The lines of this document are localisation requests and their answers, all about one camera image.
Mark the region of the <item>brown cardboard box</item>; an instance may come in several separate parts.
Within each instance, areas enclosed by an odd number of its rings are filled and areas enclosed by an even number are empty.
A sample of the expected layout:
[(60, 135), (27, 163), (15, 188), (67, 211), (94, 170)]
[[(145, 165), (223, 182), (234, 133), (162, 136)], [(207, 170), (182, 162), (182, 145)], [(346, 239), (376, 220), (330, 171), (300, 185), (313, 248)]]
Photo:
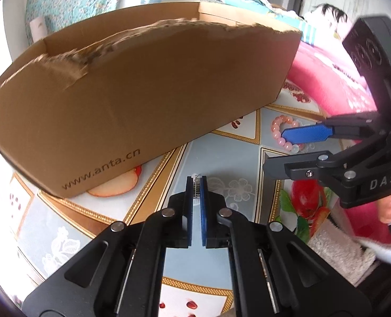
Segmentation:
[(215, 2), (80, 21), (0, 76), (0, 153), (38, 188), (80, 195), (274, 102), (300, 38)]

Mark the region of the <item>pink bed quilt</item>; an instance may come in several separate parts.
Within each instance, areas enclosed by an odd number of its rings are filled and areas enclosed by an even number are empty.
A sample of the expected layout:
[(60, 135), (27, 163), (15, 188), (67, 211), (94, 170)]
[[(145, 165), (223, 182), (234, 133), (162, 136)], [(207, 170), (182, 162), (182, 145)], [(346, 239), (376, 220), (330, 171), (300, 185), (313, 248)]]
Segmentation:
[[(332, 54), (302, 41), (282, 90), (303, 105), (316, 102), (327, 117), (375, 110), (364, 78), (341, 44), (336, 50)], [(379, 221), (377, 203), (341, 212), (352, 235), (391, 245), (391, 232), (387, 224)]]

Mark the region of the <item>black white plush toy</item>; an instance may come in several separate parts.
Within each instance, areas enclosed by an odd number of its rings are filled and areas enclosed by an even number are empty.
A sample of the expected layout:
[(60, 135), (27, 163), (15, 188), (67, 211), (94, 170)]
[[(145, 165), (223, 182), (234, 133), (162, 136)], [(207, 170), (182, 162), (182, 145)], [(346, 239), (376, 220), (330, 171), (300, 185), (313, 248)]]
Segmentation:
[(312, 7), (309, 22), (316, 27), (336, 32), (340, 24), (346, 23), (347, 14), (338, 7), (322, 3)]

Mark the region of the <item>rolled pink paper tube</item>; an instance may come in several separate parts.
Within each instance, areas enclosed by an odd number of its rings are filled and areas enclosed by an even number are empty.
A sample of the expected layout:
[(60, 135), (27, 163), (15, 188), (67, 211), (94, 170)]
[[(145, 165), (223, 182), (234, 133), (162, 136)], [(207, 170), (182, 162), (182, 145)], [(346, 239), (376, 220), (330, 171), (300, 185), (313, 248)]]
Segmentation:
[(46, 26), (46, 21), (43, 16), (38, 16), (29, 23), (31, 38), (33, 43), (45, 38), (49, 32)]

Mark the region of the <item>light blue pillow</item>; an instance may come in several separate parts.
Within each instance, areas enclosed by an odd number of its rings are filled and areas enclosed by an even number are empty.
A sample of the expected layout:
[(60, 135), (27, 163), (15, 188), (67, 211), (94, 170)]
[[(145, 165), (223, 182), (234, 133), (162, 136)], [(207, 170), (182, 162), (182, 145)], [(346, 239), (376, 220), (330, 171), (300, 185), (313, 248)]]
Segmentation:
[(270, 14), (275, 19), (285, 22), (301, 31), (301, 41), (311, 45), (319, 45), (319, 32), (308, 24), (295, 11), (286, 11), (273, 7), (268, 0), (219, 0), (233, 7), (248, 9), (252, 12)]

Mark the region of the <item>white fluffy sleeve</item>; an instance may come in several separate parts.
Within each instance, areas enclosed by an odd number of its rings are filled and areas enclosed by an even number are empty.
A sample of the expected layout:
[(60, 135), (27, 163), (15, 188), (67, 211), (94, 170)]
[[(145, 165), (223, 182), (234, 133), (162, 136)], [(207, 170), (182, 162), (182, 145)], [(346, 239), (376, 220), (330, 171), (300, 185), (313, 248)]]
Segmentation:
[(379, 263), (391, 264), (391, 245), (363, 237), (349, 237), (325, 220), (308, 246), (354, 286), (368, 277)]

